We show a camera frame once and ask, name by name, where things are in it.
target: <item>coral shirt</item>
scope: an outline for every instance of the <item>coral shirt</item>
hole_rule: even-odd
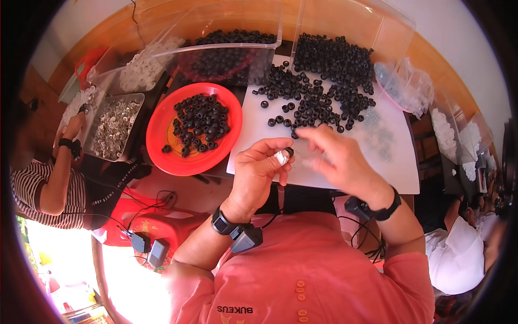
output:
[[[171,281],[170,322],[431,323],[426,255],[397,255],[383,269],[344,242],[336,216],[283,215],[263,230],[260,246],[227,252],[214,281]]]

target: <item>white shirt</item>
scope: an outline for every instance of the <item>white shirt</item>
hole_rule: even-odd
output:
[[[489,238],[491,230],[497,221],[498,215],[494,212],[481,213],[480,211],[475,210],[475,225],[477,226],[477,231],[482,234],[482,239],[484,241]]]
[[[484,242],[480,232],[458,217],[450,232],[425,234],[431,284],[454,295],[475,288],[484,278]]]

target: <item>man's right hand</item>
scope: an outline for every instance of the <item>man's right hand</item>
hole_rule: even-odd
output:
[[[371,210],[389,208],[394,200],[394,190],[367,163],[352,138],[345,138],[326,126],[297,128],[298,136],[309,140],[309,150],[326,153],[331,163],[323,157],[311,159],[311,167],[323,174],[329,183],[345,193],[365,201]]]
[[[77,115],[70,118],[66,131],[63,134],[63,138],[74,139],[79,134],[83,126],[86,124],[87,118],[84,112],[80,112]]]

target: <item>white board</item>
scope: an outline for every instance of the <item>white board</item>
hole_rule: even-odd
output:
[[[275,66],[281,65],[283,61],[289,61],[289,57],[274,56]],[[325,93],[331,83],[324,81],[322,86]],[[290,128],[286,128],[282,124],[269,127],[267,122],[268,119],[275,118],[277,115],[289,118],[293,122],[295,120],[293,113],[297,109],[295,108],[295,110],[285,114],[281,107],[287,102],[293,102],[298,107],[298,102],[293,99],[287,101],[278,98],[269,101],[268,108],[262,109],[261,101],[267,100],[266,96],[252,93],[252,90],[258,88],[248,87],[244,97],[243,127],[236,145],[232,148],[227,165],[227,172],[230,174],[235,173],[234,158],[237,153],[248,149],[256,141],[262,138],[291,137]],[[378,96],[375,100],[376,107],[362,111],[365,120],[363,122],[355,121],[353,129],[346,130],[343,136],[358,141],[369,165],[389,184],[394,186],[400,194],[419,194],[419,174],[415,151],[405,115],[384,95]],[[332,107],[334,112],[341,113],[339,104],[334,100]],[[308,155],[305,140],[295,140],[293,149],[295,150],[296,161],[292,165],[292,171],[288,174],[288,184],[336,189],[324,176],[315,173],[301,163],[302,159]]]

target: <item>wrist-mounted device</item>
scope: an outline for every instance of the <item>wrist-mounted device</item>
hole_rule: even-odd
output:
[[[79,159],[79,157],[81,156],[81,142],[78,139],[72,142],[71,139],[61,138],[57,144],[58,146],[68,147],[72,152],[72,157],[74,158],[74,160]]]
[[[352,196],[345,203],[346,211],[362,218],[365,221],[369,221],[373,217],[375,220],[386,220],[401,205],[401,198],[399,197],[399,193],[397,193],[396,188],[392,187],[392,189],[394,189],[394,201],[388,209],[384,208],[374,212],[370,210],[366,202]]]
[[[234,253],[243,252],[261,245],[263,230],[250,223],[231,223],[221,212],[219,206],[212,214],[212,228],[221,235],[230,235],[234,240],[230,249]]]

